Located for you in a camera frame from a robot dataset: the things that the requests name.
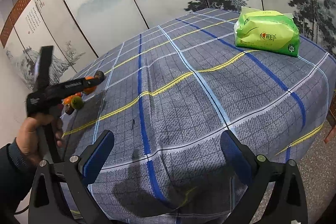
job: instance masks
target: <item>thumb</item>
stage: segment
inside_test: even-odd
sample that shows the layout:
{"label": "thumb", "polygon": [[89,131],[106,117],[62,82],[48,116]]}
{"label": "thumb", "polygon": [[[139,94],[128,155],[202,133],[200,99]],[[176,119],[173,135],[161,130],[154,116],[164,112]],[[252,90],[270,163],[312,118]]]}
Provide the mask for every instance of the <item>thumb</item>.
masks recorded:
{"label": "thumb", "polygon": [[37,113],[33,117],[28,117],[22,124],[26,132],[34,132],[40,126],[45,126],[53,121],[54,117],[49,114]]}

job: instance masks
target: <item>sleeve cuff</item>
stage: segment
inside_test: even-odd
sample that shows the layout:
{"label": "sleeve cuff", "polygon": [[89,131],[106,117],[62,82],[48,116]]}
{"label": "sleeve cuff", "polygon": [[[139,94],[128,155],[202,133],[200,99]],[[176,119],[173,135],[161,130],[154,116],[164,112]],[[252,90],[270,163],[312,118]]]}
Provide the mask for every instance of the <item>sleeve cuff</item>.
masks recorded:
{"label": "sleeve cuff", "polygon": [[16,138],[13,143],[8,146],[8,154],[12,163],[20,172],[28,176],[35,175],[36,166],[30,163],[28,158],[21,152],[16,144]]}

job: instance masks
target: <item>person's arm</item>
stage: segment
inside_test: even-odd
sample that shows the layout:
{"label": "person's arm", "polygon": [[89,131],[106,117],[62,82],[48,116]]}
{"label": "person's arm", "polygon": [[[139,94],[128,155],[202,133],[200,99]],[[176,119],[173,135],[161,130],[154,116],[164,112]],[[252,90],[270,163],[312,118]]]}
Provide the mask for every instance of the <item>person's arm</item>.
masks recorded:
{"label": "person's arm", "polygon": [[[5,204],[13,213],[20,201],[29,193],[36,168],[42,160],[38,154],[36,129],[53,121],[51,115],[38,113],[28,117],[12,144],[0,149],[0,203]],[[57,145],[62,146],[62,121],[53,121]]]}

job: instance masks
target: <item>plastic packaging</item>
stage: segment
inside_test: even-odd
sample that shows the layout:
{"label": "plastic packaging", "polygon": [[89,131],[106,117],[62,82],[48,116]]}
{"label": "plastic packaging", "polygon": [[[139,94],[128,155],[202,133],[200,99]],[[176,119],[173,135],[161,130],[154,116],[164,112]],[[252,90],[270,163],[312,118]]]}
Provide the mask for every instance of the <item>plastic packaging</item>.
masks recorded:
{"label": "plastic packaging", "polygon": [[234,31],[237,47],[298,56],[300,37],[292,14],[242,7]]}

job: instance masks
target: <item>blue gripper pad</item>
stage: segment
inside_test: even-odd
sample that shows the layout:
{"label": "blue gripper pad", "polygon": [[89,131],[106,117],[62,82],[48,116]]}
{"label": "blue gripper pad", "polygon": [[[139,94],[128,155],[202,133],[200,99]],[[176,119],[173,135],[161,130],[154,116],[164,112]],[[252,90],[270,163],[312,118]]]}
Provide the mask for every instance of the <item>blue gripper pad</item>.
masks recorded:
{"label": "blue gripper pad", "polygon": [[83,175],[82,183],[85,186],[96,181],[101,168],[113,149],[113,146],[114,134],[110,130],[104,130],[95,143],[89,145],[83,151],[81,154],[81,161],[79,163],[79,171]]}
{"label": "blue gripper pad", "polygon": [[231,131],[223,131],[220,137],[220,147],[226,163],[233,167],[240,182],[249,186],[252,183],[251,166],[232,138],[235,138],[235,136]]}

